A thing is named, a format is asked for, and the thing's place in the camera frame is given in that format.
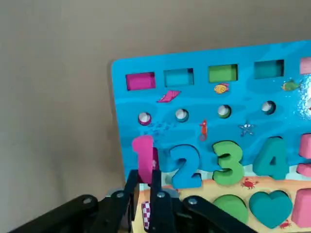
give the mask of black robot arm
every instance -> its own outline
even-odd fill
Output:
[[[123,190],[101,201],[92,195],[79,196],[10,233],[133,232],[139,183],[138,171],[132,170]],[[174,190],[162,189],[159,170],[153,171],[150,186],[150,233],[256,232],[202,197],[181,201]]]

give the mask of red checkered block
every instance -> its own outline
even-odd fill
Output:
[[[142,210],[142,220],[144,223],[144,228],[146,230],[149,229],[150,224],[150,202],[145,201],[141,204],[141,210]]]

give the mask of yellow fish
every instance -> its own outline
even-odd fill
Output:
[[[222,94],[226,91],[229,91],[229,84],[227,83],[221,83],[221,84],[218,84],[214,87],[214,91],[217,93],[217,94]]]

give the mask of metal screw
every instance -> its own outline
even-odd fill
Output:
[[[84,200],[83,200],[83,204],[89,204],[89,203],[91,203],[92,202],[92,198],[85,198]]]
[[[121,197],[123,197],[123,196],[124,196],[124,194],[123,194],[122,192],[120,192],[120,193],[117,194],[117,198],[121,198]]]
[[[196,199],[194,199],[194,198],[190,198],[188,200],[188,202],[189,202],[190,205],[196,205],[198,203],[198,201]]]
[[[165,193],[163,193],[163,192],[158,192],[157,193],[157,197],[158,198],[163,198],[165,196]]]

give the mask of starfish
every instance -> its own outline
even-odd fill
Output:
[[[241,137],[243,137],[245,134],[254,135],[253,128],[255,128],[256,125],[251,125],[248,123],[248,120],[244,125],[239,125],[239,128],[242,129]]]

